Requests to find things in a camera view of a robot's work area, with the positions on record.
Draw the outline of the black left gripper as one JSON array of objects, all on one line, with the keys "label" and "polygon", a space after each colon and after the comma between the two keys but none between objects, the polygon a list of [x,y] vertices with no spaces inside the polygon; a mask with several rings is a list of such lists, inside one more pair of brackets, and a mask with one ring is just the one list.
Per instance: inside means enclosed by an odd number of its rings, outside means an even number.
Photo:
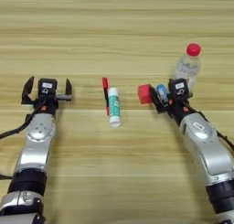
[{"label": "black left gripper", "polygon": [[69,79],[66,79],[65,94],[38,94],[38,96],[32,100],[29,94],[32,91],[34,84],[34,77],[30,77],[22,91],[22,104],[32,105],[34,111],[32,115],[38,113],[48,113],[51,115],[56,114],[56,110],[59,107],[59,101],[71,101],[72,100],[72,86]]}]

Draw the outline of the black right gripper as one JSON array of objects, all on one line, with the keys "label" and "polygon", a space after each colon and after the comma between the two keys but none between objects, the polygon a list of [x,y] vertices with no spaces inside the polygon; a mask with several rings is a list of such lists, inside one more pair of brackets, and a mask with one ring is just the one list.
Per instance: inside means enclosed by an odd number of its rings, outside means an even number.
[{"label": "black right gripper", "polygon": [[168,103],[165,106],[160,98],[157,90],[151,86],[150,97],[158,113],[166,112],[177,124],[180,124],[182,120],[189,114],[195,113],[196,110],[189,104],[188,99],[193,96],[192,93],[188,95],[174,96],[172,93],[167,95]]}]

